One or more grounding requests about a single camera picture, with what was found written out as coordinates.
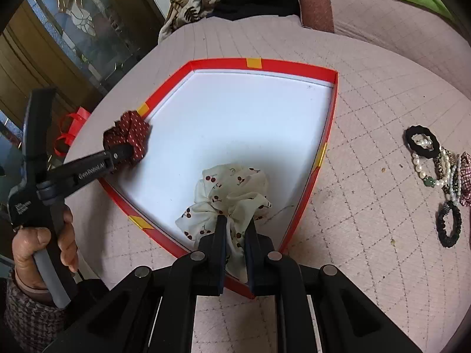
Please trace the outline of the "person left hand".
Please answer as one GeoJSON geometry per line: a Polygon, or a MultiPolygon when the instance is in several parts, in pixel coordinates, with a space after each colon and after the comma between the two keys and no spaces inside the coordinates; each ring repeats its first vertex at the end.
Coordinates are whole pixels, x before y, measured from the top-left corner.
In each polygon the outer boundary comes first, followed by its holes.
{"type": "Polygon", "coordinates": [[[14,236],[12,251],[14,257],[15,280],[30,292],[46,290],[47,286],[39,269],[43,258],[48,258],[49,244],[55,242],[53,253],[60,252],[61,263],[70,271],[78,269],[77,243],[73,228],[73,215],[68,206],[64,206],[64,226],[58,237],[52,237],[45,227],[21,226],[14,236]]]}

